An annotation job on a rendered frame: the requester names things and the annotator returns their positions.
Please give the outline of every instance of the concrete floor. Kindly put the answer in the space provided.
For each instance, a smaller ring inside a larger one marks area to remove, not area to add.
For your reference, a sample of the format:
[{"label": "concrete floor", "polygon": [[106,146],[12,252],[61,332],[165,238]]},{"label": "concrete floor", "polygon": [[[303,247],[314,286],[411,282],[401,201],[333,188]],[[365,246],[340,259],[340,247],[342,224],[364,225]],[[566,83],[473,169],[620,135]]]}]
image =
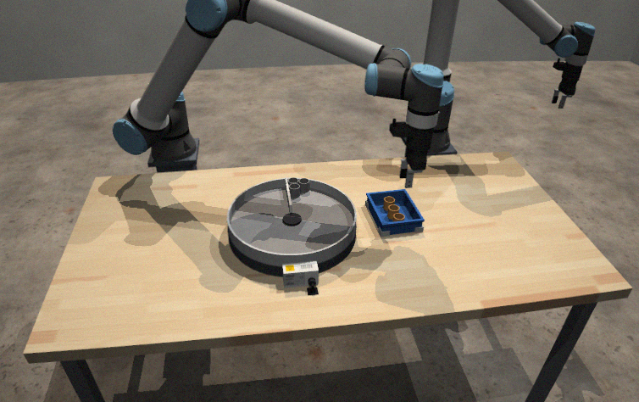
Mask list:
[{"label": "concrete floor", "polygon": [[[458,151],[512,153],[634,288],[597,305],[548,400],[639,400],[639,66],[589,62],[562,110],[552,62],[451,67]],[[0,401],[76,400],[22,352],[92,179],[153,172],[111,135],[150,77],[0,84]],[[355,66],[202,70],[185,94],[198,169],[403,155],[406,103]],[[567,312],[90,366],[107,401],[521,401]]]}]

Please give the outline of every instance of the blue plastic tray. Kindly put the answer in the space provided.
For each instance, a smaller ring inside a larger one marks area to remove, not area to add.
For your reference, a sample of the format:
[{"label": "blue plastic tray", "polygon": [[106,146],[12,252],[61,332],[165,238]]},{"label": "blue plastic tray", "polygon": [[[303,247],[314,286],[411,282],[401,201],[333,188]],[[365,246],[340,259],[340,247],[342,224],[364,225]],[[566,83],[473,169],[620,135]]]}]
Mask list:
[{"label": "blue plastic tray", "polygon": [[[404,216],[403,221],[395,222],[389,220],[387,212],[384,210],[384,197],[391,195],[396,199],[399,212]],[[406,190],[382,191],[378,193],[367,193],[366,206],[369,209],[374,223],[381,236],[395,235],[399,233],[420,232],[424,230],[424,217],[416,208]]]}]

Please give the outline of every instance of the white control box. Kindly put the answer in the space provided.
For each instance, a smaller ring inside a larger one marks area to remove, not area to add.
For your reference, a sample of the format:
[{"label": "white control box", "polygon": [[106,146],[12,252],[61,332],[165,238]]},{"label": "white control box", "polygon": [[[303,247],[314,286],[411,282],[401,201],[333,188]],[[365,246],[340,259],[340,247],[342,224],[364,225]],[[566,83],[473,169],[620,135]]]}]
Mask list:
[{"label": "white control box", "polygon": [[308,288],[309,278],[314,278],[315,286],[319,286],[320,267],[317,265],[317,261],[285,264],[282,266],[282,280],[285,284],[285,288]]}]

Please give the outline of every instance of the black metal table leg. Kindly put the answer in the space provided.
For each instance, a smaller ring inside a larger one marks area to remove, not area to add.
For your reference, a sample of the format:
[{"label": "black metal table leg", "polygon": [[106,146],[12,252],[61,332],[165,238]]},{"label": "black metal table leg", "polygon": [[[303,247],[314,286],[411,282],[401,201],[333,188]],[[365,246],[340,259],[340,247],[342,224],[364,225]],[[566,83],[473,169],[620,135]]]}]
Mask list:
[{"label": "black metal table leg", "polygon": [[563,370],[564,364],[572,353],[572,349],[577,343],[577,339],[585,329],[587,320],[590,319],[592,311],[595,310],[597,303],[578,304],[572,306],[567,319],[564,321],[563,329],[558,335],[558,339],[550,350],[545,364],[542,365],[540,374],[537,375],[535,384],[532,386],[531,392],[525,402],[544,402],[550,390],[553,389],[555,381],[558,379],[560,372]]},{"label": "black metal table leg", "polygon": [[99,391],[86,360],[63,361],[62,367],[81,402],[104,402],[102,392]]}]

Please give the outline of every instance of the wooden table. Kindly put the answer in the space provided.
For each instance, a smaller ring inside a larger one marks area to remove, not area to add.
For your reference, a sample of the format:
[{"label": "wooden table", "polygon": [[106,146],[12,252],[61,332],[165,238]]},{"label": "wooden table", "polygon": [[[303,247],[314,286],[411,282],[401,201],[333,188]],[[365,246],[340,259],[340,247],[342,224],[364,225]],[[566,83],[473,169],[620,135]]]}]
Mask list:
[{"label": "wooden table", "polygon": [[[380,237],[366,193],[400,159],[98,177],[25,347],[103,400],[86,359],[417,327],[573,306],[528,400],[544,400],[597,302],[631,286],[513,157],[430,157],[408,193],[424,231]],[[344,192],[357,242],[319,295],[238,261],[226,217],[245,189],[307,177]]]}]

